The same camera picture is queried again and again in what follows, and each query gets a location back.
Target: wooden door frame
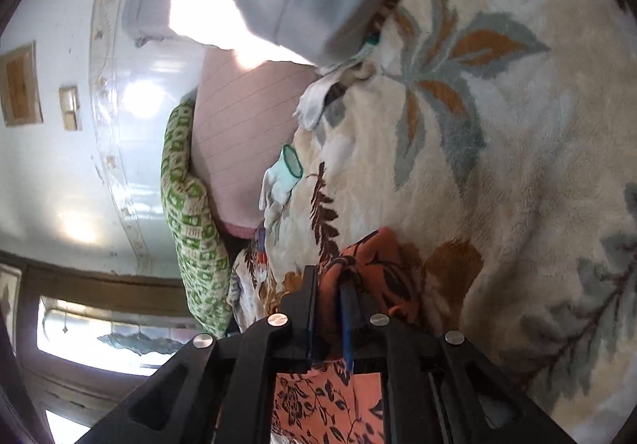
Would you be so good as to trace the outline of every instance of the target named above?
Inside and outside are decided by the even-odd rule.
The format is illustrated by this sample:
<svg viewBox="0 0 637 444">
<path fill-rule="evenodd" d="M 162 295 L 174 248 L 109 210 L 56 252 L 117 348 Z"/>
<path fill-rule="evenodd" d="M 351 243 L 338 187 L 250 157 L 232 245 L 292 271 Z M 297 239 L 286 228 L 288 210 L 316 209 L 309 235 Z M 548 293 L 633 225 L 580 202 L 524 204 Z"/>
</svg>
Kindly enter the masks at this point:
<svg viewBox="0 0 637 444">
<path fill-rule="evenodd" d="M 96 369 L 37 348 L 39 298 L 142 315 L 190 317 L 179 279 L 121 276 L 62 268 L 0 251 L 0 263 L 22 272 L 15 335 L 17 364 L 40 417 L 45 410 L 92 426 L 145 376 Z"/>
</svg>

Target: pillow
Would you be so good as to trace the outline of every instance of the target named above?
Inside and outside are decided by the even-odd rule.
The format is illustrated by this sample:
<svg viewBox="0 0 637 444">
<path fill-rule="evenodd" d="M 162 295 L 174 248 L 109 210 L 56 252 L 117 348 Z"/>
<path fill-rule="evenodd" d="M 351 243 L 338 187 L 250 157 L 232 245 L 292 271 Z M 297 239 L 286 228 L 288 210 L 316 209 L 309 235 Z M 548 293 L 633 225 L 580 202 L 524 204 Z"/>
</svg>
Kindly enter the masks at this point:
<svg viewBox="0 0 637 444">
<path fill-rule="evenodd" d="M 192 131 L 192 172 L 206 184 L 222 231 L 250 238 L 263 221 L 265 171 L 297 128 L 299 97 L 318 76 L 292 62 L 241 67 L 233 51 L 210 47 L 199 80 Z"/>
<path fill-rule="evenodd" d="M 186 99 L 170 114 L 161 162 L 161 203 L 173 233 L 188 309 L 218 338 L 232 310 L 227 303 L 230 262 L 212 221 L 206 189 L 188 170 L 194 104 Z"/>
</svg>

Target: silver bolt head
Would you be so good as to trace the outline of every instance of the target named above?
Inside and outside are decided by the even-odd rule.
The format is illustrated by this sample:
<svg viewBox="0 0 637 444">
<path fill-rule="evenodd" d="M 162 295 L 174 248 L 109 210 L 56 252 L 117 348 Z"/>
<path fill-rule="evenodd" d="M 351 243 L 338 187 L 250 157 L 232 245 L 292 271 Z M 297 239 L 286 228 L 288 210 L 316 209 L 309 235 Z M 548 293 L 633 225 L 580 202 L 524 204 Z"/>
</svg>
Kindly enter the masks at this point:
<svg viewBox="0 0 637 444">
<path fill-rule="evenodd" d="M 210 347 L 215 342 L 215 337 L 212 335 L 207 335 L 203 333 L 202 335 L 197 335 L 192 339 L 192 344 L 197 349 L 206 349 Z"/>
<path fill-rule="evenodd" d="M 460 331 L 449 331 L 445 335 L 445 339 L 451 345 L 462 345 L 464 343 L 464 335 Z"/>
<path fill-rule="evenodd" d="M 382 327 L 389 323 L 389 317 L 384 313 L 376 313 L 369 318 L 369 323 L 376 327 Z"/>
<path fill-rule="evenodd" d="M 283 313 L 275 313 L 268 317 L 268 323 L 273 327 L 281 327 L 287 323 L 287 315 Z"/>
</svg>

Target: glass pane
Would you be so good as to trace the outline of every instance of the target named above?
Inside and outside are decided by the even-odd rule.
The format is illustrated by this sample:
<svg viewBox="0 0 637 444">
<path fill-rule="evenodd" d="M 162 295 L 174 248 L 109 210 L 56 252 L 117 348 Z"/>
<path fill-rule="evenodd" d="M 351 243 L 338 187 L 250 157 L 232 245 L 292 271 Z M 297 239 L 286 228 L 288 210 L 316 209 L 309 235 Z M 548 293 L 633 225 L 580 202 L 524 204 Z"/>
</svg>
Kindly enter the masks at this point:
<svg viewBox="0 0 637 444">
<path fill-rule="evenodd" d="M 150 376 L 201 326 L 192 317 L 114 312 L 40 297 L 37 348 L 91 367 Z"/>
<path fill-rule="evenodd" d="M 74 423 L 52 411 L 47 410 L 46 412 L 55 444 L 73 444 L 90 429 L 88 426 Z"/>
</svg>

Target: white wall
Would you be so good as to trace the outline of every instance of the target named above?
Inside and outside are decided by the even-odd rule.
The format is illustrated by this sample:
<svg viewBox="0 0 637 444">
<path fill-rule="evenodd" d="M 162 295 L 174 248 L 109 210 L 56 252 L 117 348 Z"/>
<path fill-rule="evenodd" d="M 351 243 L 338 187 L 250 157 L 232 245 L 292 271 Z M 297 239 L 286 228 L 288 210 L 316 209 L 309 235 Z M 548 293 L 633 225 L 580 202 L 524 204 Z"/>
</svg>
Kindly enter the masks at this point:
<svg viewBox="0 0 637 444">
<path fill-rule="evenodd" d="M 0 248 L 61 266 L 133 273 L 135 255 L 107 188 L 92 129 L 93 0 L 22 0 L 0 53 L 36 40 L 44 124 L 0 124 Z M 63 129 L 58 89 L 77 85 L 82 130 Z"/>
</svg>

